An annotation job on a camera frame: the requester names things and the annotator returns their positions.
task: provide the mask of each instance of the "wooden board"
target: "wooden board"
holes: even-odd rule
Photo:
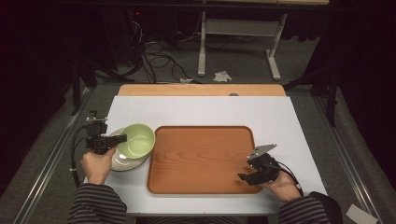
[[[125,84],[119,95],[124,96],[286,96],[277,84]]]
[[[248,194],[237,174],[249,174],[253,135],[244,126],[162,126],[148,171],[148,190],[157,194]]]

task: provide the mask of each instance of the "crumpled paper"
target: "crumpled paper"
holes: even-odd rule
[[[232,80],[226,71],[215,73],[215,76],[216,77],[213,80],[217,82],[227,82],[228,79]]]
[[[189,79],[181,78],[180,79],[181,84],[188,84],[188,83],[191,83],[192,81],[194,81],[194,79],[191,79],[191,78],[189,78]]]

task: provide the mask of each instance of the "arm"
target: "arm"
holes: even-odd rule
[[[113,147],[105,155],[84,155],[81,164],[88,183],[78,188],[67,223],[126,223],[125,203],[114,189],[104,185],[115,151]]]
[[[322,203],[311,197],[302,197],[290,176],[279,171],[274,182],[261,184],[282,201],[279,223],[330,223]]]

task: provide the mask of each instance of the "white table surface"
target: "white table surface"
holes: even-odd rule
[[[116,96],[107,117],[107,134],[133,123],[154,131],[165,125],[247,126],[255,146],[277,144],[269,154],[289,166],[305,194],[327,194],[287,96]],[[257,194],[152,194],[148,173],[149,158],[133,170],[111,171],[106,180],[135,216],[268,215],[281,205],[267,189]]]

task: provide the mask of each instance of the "wooden tray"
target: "wooden tray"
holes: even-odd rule
[[[247,155],[254,148],[244,126],[162,126],[156,130],[148,190],[157,194],[257,193],[238,174],[254,170]]]

